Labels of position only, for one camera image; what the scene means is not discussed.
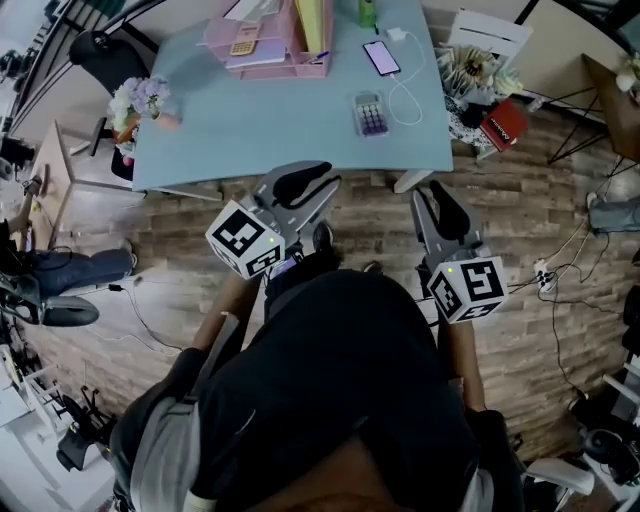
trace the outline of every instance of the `white box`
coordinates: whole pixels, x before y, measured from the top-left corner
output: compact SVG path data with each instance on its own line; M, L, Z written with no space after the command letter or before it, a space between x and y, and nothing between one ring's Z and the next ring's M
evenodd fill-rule
M229 201L205 237L213 252L245 279L284 259L284 238L235 201Z
M490 315L509 297L498 256L441 263L427 288L450 324Z

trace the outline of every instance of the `desk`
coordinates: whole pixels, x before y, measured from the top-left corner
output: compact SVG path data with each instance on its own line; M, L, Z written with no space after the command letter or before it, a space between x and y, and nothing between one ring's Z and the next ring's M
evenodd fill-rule
M593 83L593 88L588 90L595 89L596 95L574 130L549 160L549 163L557 162L607 137L611 139L611 147L614 153L620 155L623 159L628 158L634 162L640 162L640 145L638 144L638 140L640 140L640 107L636 106L628 93L618 89L616 74L613 71L588 55L583 54L582 60ZM600 101L606 127L603 127L595 135L572 149L560 154L581 126L581 121L591 111L596 100Z
M35 234L34 249L46 251L55 245L62 216L73 190L88 190L91 192L117 193L142 199L144 194L132 192L130 189L106 183L77 179L73 173L67 148L62 139L64 130L53 121L47 136L40 146L38 156L33 164L31 177L45 165L49 167L49 175L44 197L37 197L34 202L40 204L40 209L32 209L29 214L31 227ZM20 245L21 234L17 243Z
M325 79L236 80L206 47L197 46L206 22L165 41L153 74L168 79L182 126L170 133L142 120L134 190L264 174L299 160L326 160L339 170L422 171L411 178L451 171L444 96L419 0L378 0L380 36L359 27L357 2L349 2L351 10L336 4L333 58ZM371 90L386 98L394 82L378 75L362 45L384 40L403 70L399 80L422 61L413 38L387 40L383 32L393 27L412 32L422 43L426 66L407 87L422 105L424 119L411 127L390 119L388 136L365 139L356 132L353 97ZM418 116L403 91L394 95L394 106L400 119Z

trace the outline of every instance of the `notebook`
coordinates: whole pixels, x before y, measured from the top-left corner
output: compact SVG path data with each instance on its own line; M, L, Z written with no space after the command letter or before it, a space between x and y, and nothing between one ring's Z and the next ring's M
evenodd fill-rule
M322 53L324 48L324 0L296 0L307 50Z
M256 49L251 55L229 56L224 65L227 69L235 69L256 64L275 64L284 62L286 55L287 48L282 39L262 39L258 41Z
M480 129L500 152L520 137L527 127L527 118L509 99L493 109L480 125Z

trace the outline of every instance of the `metal stand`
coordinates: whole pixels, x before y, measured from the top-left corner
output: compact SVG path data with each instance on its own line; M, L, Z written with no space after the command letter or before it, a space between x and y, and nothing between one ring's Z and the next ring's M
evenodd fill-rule
M572 94L567 94L566 96L561 96L560 98L556 98L556 99L554 99L554 100L552 100L552 101L550 101L548 103L553 103L554 101L559 101L561 99L565 99L565 98L568 98L570 96L575 96L577 94L582 94L584 92L588 92L588 91L591 91L593 89L594 89L594 87L590 87L588 89L583 89L581 91L574 92ZM582 142L580 142L576 146L572 147L568 151L565 151L562 154L560 153L565 148L565 146L569 143L569 141L573 138L573 136L576 134L576 132L578 131L580 126L582 126L582 124L584 123L584 120L587 117L587 115L589 114L589 112L591 112L593 110L593 105L595 104L595 102L597 100L598 100L598 94L596 93L595 97L593 98L593 101L591 101L591 103L589 104L589 107L584 111L582 116L580 116L580 119L578 119L578 122L576 123L575 127L573 128L573 130L571 131L569 136L564 140L562 145L558 148L558 151L556 151L555 155L553 155L549 160L547 160L547 163L549 165L551 165L554 162L557 162L558 160L562 160L563 158L571 156L574 153L577 153L578 151L582 151L583 149L588 148L589 146L593 146L597 142L600 142L601 140L606 139L609 136L609 129L606 126L604 126L604 130L599 130L596 134L592 135L591 137L587 138L586 140L583 140Z

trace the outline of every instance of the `shoe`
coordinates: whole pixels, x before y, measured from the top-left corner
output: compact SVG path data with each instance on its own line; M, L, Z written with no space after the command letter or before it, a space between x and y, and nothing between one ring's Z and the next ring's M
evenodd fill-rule
M383 275L384 274L384 267L382 266L382 263L380 263L379 261L372 261L371 263L367 264L362 271L365 274L377 274L377 275Z
M133 252L133 245L126 238L120 242L120 249L124 249L131 255L131 271L133 271L138 266L138 257L136 253Z
M313 230L313 250L315 252L333 251L333 230L325 221L318 223Z
M591 209L591 205L596 199L599 199L599 197L598 197L598 194L596 194L595 192L589 192L587 194L587 210Z

